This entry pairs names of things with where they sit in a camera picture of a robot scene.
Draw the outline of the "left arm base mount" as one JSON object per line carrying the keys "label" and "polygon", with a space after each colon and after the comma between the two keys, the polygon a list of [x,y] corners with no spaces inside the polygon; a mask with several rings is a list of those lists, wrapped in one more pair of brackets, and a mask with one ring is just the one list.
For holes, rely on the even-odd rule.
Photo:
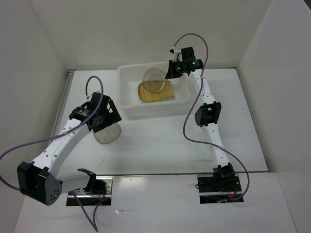
{"label": "left arm base mount", "polygon": [[99,180],[99,186],[90,192],[85,192],[82,189],[73,191],[73,194],[83,206],[96,206],[97,204],[101,206],[111,205],[113,176],[97,176],[97,180]]}

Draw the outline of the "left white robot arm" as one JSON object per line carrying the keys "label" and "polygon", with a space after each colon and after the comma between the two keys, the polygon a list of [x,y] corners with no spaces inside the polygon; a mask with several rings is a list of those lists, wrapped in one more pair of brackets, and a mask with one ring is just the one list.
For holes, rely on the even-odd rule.
{"label": "left white robot arm", "polygon": [[46,205],[54,204],[59,196],[77,189],[86,194],[104,193],[106,183],[96,173],[79,168],[75,174],[59,176],[58,172],[78,143],[89,133],[106,145],[121,134],[118,122],[121,116],[106,95],[94,92],[90,101],[75,108],[58,138],[30,163],[22,162],[17,168],[19,191]]}

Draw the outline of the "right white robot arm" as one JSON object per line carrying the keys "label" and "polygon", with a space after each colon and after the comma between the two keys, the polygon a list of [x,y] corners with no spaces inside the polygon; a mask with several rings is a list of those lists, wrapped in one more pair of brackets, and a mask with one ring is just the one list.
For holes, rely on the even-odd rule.
{"label": "right white robot arm", "polygon": [[[190,75],[192,72],[203,69],[203,62],[200,59],[196,59],[194,50],[192,47],[183,49],[171,48],[170,53],[173,54],[173,58],[169,61],[169,68],[166,74],[166,79],[180,78],[183,74]],[[220,133],[218,120],[222,105],[214,98],[210,87],[207,82],[207,78],[202,72],[199,76],[193,78],[199,88],[198,95],[195,102],[202,101],[202,104],[198,107],[194,114],[194,120],[198,127],[206,131],[209,135],[209,141],[203,141],[203,144],[211,146],[212,161],[213,161],[213,181],[212,185],[215,189],[223,191],[235,184],[236,172],[229,159],[232,155],[224,148]]]}

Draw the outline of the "bamboo woven tray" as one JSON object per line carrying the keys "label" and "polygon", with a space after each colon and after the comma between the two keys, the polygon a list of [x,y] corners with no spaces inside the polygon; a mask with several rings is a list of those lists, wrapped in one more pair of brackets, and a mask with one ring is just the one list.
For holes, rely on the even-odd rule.
{"label": "bamboo woven tray", "polygon": [[144,103],[159,102],[172,99],[175,97],[171,83],[168,82],[165,89],[161,93],[152,93],[143,87],[143,84],[138,85],[138,97]]}

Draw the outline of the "clear glass plate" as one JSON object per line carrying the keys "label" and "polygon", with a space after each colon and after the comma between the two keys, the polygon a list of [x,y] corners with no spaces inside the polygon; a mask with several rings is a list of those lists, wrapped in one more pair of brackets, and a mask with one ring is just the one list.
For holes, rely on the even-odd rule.
{"label": "clear glass plate", "polygon": [[96,133],[93,133],[95,140],[103,145],[112,143],[119,138],[121,134],[121,127],[118,123],[115,123],[107,128],[104,128]]}
{"label": "clear glass plate", "polygon": [[150,68],[145,72],[141,84],[147,91],[153,94],[160,94],[164,92],[169,84],[165,77],[166,73],[164,71],[158,68]]}

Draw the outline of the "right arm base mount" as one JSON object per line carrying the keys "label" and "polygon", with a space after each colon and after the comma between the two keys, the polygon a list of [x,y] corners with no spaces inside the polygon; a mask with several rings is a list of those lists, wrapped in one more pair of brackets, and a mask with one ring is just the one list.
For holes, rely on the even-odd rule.
{"label": "right arm base mount", "polygon": [[212,174],[198,175],[195,188],[199,192],[201,204],[244,202],[240,179],[238,176],[233,181],[217,184]]}

